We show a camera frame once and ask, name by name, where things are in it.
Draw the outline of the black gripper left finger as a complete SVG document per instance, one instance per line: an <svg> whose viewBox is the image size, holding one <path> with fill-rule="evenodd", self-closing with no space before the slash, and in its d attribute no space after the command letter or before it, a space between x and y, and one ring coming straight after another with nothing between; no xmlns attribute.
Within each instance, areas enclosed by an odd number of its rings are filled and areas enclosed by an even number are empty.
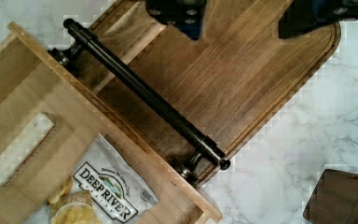
<svg viewBox="0 0 358 224"><path fill-rule="evenodd" d="M192 40L201 36L207 0L145 0L147 13L164 25L172 25Z"/></svg>

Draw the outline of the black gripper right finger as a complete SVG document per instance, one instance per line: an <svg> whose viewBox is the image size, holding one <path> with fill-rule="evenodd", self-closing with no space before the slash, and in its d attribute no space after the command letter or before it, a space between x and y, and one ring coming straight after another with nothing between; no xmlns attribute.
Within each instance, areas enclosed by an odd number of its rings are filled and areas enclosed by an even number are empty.
<svg viewBox="0 0 358 224"><path fill-rule="evenodd" d="M358 0L293 0L278 22L279 38L305 35L340 21L358 20Z"/></svg>

